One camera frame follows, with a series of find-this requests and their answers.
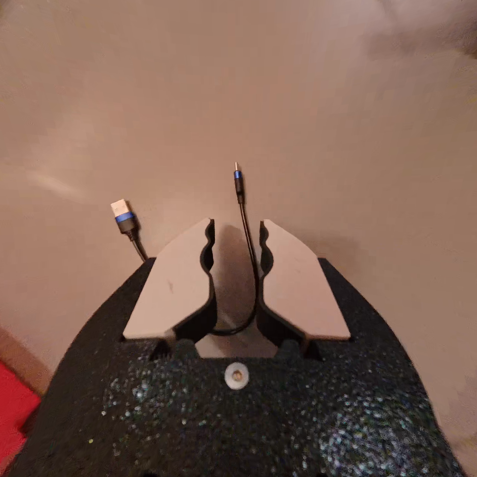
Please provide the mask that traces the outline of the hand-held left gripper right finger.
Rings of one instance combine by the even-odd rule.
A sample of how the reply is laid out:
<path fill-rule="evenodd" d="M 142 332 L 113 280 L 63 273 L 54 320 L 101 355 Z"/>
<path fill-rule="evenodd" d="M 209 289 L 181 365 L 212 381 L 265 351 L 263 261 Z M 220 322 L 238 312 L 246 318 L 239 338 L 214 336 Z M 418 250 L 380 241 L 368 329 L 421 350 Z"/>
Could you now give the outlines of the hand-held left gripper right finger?
<path fill-rule="evenodd" d="M 260 223 L 257 328 L 275 346 L 286 340 L 348 341 L 346 324 L 315 253 L 270 219 Z"/>

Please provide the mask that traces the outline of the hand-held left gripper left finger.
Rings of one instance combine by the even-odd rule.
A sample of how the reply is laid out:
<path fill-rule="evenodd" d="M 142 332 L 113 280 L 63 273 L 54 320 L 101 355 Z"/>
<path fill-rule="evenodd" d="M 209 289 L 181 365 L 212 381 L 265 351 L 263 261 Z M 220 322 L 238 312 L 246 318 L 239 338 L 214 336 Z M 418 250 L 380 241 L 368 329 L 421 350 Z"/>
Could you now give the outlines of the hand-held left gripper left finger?
<path fill-rule="evenodd" d="M 215 327 L 214 220 L 204 218 L 157 255 L 123 330 L 126 340 L 200 341 Z"/>

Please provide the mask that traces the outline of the red plastic bin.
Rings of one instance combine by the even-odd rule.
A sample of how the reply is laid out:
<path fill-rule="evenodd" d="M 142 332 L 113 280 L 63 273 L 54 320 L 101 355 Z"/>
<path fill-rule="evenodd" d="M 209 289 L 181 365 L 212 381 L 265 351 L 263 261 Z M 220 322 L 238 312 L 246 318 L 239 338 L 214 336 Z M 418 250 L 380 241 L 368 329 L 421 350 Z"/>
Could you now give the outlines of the red plastic bin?
<path fill-rule="evenodd" d="M 40 404 L 13 371 L 0 364 L 0 461 L 18 453 L 27 440 L 26 425 Z"/>

